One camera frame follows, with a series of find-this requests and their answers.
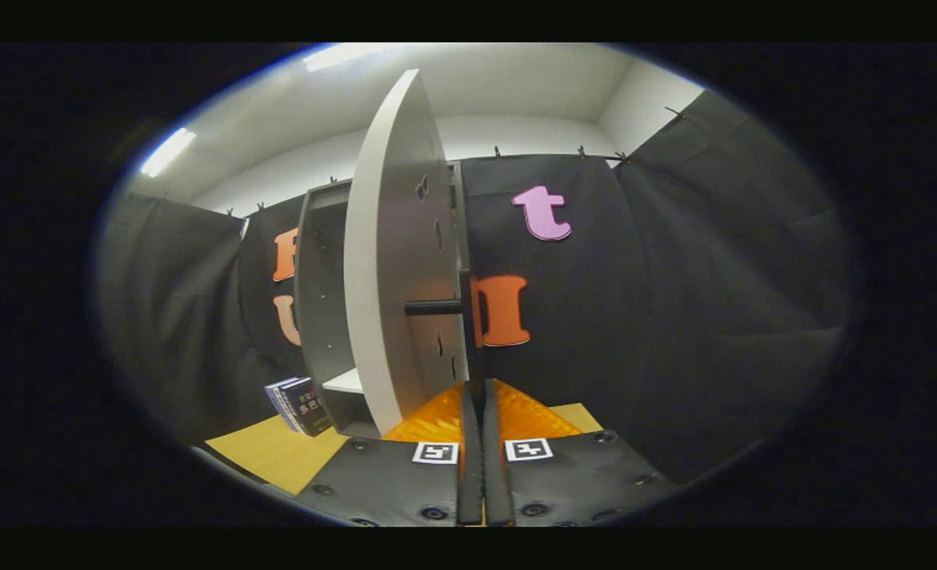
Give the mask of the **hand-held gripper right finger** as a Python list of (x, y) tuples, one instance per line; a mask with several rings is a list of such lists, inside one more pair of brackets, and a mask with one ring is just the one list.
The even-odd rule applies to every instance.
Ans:
[(484, 382), (487, 526), (618, 526), (679, 486), (613, 430), (554, 437), (508, 435), (511, 386)]

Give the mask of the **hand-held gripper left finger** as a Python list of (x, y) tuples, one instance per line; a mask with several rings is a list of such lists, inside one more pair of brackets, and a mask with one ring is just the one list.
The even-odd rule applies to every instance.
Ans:
[(467, 382), (378, 439), (351, 437), (295, 501), (342, 526), (478, 526), (482, 437)]

